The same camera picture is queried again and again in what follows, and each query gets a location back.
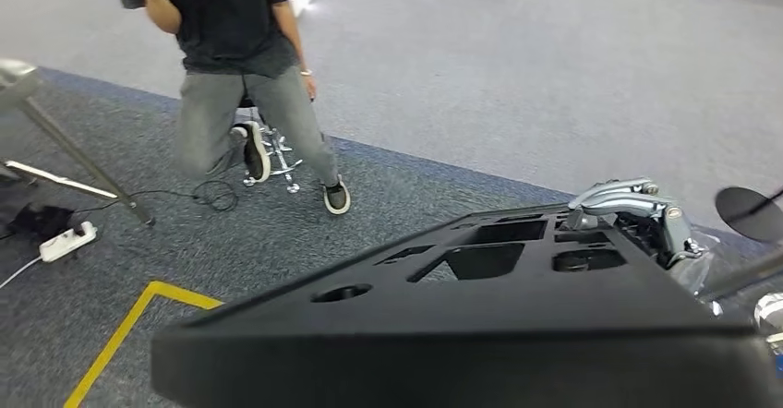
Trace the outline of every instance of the metal stand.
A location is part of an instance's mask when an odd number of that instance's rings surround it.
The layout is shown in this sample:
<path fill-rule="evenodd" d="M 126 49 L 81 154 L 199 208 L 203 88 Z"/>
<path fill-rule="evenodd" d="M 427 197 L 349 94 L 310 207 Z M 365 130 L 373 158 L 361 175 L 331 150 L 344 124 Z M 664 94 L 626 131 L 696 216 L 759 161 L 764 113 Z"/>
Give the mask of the metal stand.
<path fill-rule="evenodd" d="M 96 198 L 115 199 L 122 202 L 130 212 L 146 225 L 155 220 L 133 198 L 131 198 L 108 174 L 96 165 L 76 144 L 66 136 L 54 119 L 41 108 L 30 95 L 40 85 L 37 68 L 18 61 L 0 59 L 0 100 L 9 106 L 19 108 L 36 126 L 81 164 L 91 175 L 108 187 L 108 191 L 74 182 L 65 177 L 47 173 L 19 162 L 6 161 L 3 165 L 14 173 L 47 180 L 61 186 L 75 189 Z"/>
<path fill-rule="evenodd" d="M 288 164 L 288 161 L 285 159 L 285 153 L 291 152 L 293 149 L 285 146 L 285 137 L 280 134 L 280 131 L 278 131 L 277 128 L 268 129 L 267 127 L 264 127 L 261 130 L 261 135 L 264 138 L 264 146 L 269 148 L 267 155 L 277 156 L 277 162 L 280 164 L 280 169 L 272 171 L 270 175 L 282 175 L 285 177 L 285 181 L 288 183 L 288 186 L 285 189 L 287 189 L 291 194 L 298 193 L 300 187 L 299 184 L 294 181 L 294 177 L 291 175 L 291 172 L 297 166 L 299 166 L 302 161 L 298 160 L 290 165 Z M 253 186 L 257 182 L 250 178 L 248 174 L 242 183 L 245 184 L 245 186 Z"/>
<path fill-rule="evenodd" d="M 285 153 L 291 152 L 293 149 L 285 146 L 285 137 L 280 135 L 280 132 L 277 130 L 277 128 L 273 128 L 271 131 L 266 131 L 264 133 L 265 135 L 269 136 L 272 150 L 268 152 L 268 154 L 271 156 L 272 154 L 277 156 L 277 161 L 280 164 L 280 169 L 276 171 L 272 171 L 271 175 L 283 175 L 285 177 L 285 181 L 288 182 L 288 186 L 286 189 L 289 193 L 294 194 L 299 191 L 299 184 L 294 182 L 294 178 L 291 176 L 291 172 L 299 166 L 299 163 L 301 163 L 301 160 L 295 161 L 292 165 L 288 165 L 288 162 L 285 160 Z"/>

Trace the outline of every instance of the white power strip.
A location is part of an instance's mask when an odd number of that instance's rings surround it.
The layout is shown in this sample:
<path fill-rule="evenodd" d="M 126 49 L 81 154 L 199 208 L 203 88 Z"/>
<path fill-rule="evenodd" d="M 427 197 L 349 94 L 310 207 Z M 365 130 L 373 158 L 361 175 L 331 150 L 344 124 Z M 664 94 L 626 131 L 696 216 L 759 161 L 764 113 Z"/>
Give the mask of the white power strip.
<path fill-rule="evenodd" d="M 68 230 L 57 237 L 42 243 L 41 260 L 47 263 L 54 262 L 62 256 L 92 242 L 98 235 L 97 230 L 90 222 L 82 223 L 81 231 L 84 235 L 78 235 L 74 230 Z"/>

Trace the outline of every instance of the jeans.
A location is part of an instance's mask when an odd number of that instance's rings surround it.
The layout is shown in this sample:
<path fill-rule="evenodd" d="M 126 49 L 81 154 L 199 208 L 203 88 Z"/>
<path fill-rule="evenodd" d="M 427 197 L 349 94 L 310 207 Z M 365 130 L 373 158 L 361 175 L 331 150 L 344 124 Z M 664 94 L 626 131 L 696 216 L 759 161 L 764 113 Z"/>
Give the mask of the jeans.
<path fill-rule="evenodd" d="M 336 158 L 320 132 L 297 66 L 277 78 L 188 72 L 176 136 L 179 168 L 204 178 L 243 161 L 244 142 L 232 138 L 230 131 L 245 90 L 267 126 L 280 130 L 324 185 L 336 185 Z"/>

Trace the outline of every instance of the white shoe sole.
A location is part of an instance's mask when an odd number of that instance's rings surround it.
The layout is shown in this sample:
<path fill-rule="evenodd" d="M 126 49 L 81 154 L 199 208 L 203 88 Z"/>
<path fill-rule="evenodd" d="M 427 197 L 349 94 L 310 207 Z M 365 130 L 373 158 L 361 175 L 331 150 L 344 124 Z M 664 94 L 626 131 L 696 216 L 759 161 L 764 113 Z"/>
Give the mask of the white shoe sole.
<path fill-rule="evenodd" d="M 343 187 L 343 190 L 345 191 L 345 206 L 342 207 L 340 210 L 335 209 L 331 205 L 331 203 L 329 203 L 329 196 L 326 193 L 326 187 L 323 188 L 323 203 L 326 204 L 326 209 L 330 213 L 334 214 L 335 216 L 345 214 L 346 212 L 348 212 L 348 210 L 351 209 L 351 193 L 349 193 L 348 188 L 345 187 L 342 177 L 340 177 L 340 185 Z"/>
<path fill-rule="evenodd" d="M 263 164 L 263 172 L 261 174 L 261 178 L 253 178 L 256 182 L 265 182 L 270 177 L 271 173 L 271 161 L 269 158 L 269 155 L 267 154 L 267 149 L 264 147 L 264 137 L 261 135 L 261 126 L 258 122 L 253 121 L 247 121 L 244 123 L 244 125 L 247 125 L 250 127 L 250 133 L 251 135 L 247 138 L 251 139 L 254 146 L 256 147 L 256 152 L 261 157 L 261 163 Z"/>

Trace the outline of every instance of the stool caster wheel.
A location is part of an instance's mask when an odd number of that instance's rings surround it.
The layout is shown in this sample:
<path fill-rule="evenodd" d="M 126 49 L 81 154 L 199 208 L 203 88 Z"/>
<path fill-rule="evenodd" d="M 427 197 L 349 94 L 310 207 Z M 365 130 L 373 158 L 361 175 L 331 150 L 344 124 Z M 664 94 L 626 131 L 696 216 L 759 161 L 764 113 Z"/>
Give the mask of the stool caster wheel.
<path fill-rule="evenodd" d="M 243 184 L 243 185 L 245 185 L 245 186 L 247 186 L 248 188 L 250 188 L 251 186 L 253 186 L 253 185 L 255 185 L 255 184 L 257 184 L 257 183 L 258 183 L 258 182 L 256 181 L 256 179 L 254 179 L 254 178 L 250 177 L 250 174 L 246 174 L 246 176 L 247 176 L 247 177 L 245 177 L 244 179 L 242 179 L 242 184 Z"/>

